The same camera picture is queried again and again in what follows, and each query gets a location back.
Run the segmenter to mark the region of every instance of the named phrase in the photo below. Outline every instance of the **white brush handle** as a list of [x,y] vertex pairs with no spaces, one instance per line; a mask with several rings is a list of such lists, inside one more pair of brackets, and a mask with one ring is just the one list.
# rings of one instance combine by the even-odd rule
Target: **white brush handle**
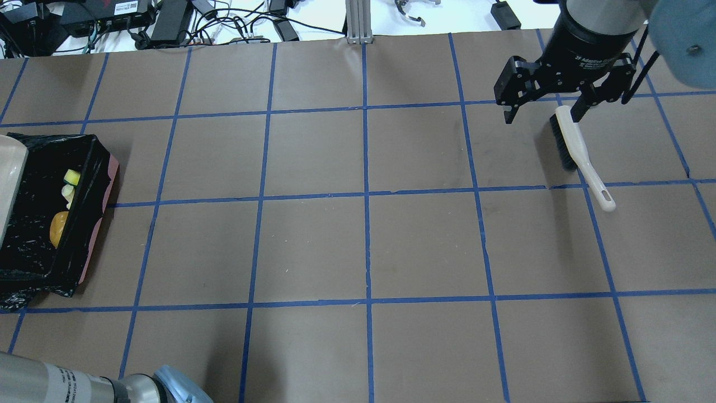
[[572,121],[571,108],[563,105],[555,110],[557,121],[559,122],[559,128],[562,130],[562,137],[564,137],[564,143],[567,145],[569,155],[576,162],[586,183],[589,184],[592,194],[596,198],[599,206],[605,212],[612,212],[616,209],[616,202],[611,194],[606,190],[604,182],[601,181],[599,175],[594,170],[589,160],[589,152],[586,150],[586,144],[582,137],[581,130],[579,130],[579,124]]

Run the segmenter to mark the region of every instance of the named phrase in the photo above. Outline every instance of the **metal post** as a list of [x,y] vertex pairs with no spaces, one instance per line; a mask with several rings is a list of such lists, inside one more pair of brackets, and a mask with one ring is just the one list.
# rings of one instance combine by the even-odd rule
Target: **metal post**
[[346,0],[346,22],[349,44],[373,43],[370,29],[370,0]]

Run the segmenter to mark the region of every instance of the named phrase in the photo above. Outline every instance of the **blue plastic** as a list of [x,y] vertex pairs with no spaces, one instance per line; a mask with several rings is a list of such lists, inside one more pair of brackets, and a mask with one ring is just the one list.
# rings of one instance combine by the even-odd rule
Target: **blue plastic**
[[197,384],[171,366],[162,366],[154,375],[164,384],[177,403],[214,403]]
[[659,1],[649,18],[649,34],[679,81],[716,88],[716,0]]

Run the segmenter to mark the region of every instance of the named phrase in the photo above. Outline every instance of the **orange object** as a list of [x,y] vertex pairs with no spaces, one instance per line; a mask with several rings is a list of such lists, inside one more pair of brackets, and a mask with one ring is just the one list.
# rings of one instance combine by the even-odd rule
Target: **orange object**
[[52,245],[57,248],[59,246],[59,239],[62,238],[62,230],[64,229],[64,223],[67,221],[67,215],[69,212],[59,212],[52,218],[52,223],[49,225],[49,241]]

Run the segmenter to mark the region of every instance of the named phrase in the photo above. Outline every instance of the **black brush bristles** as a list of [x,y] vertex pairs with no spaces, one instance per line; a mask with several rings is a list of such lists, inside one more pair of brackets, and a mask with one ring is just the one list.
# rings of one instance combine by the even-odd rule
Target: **black brush bristles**
[[562,135],[562,129],[559,128],[557,115],[552,115],[552,117],[549,118],[549,123],[552,125],[552,134],[554,134],[554,139],[557,142],[557,151],[559,152],[559,159],[562,161],[562,168],[565,171],[576,171],[577,163],[574,162],[572,156],[569,155],[567,143],[564,142],[564,135]]

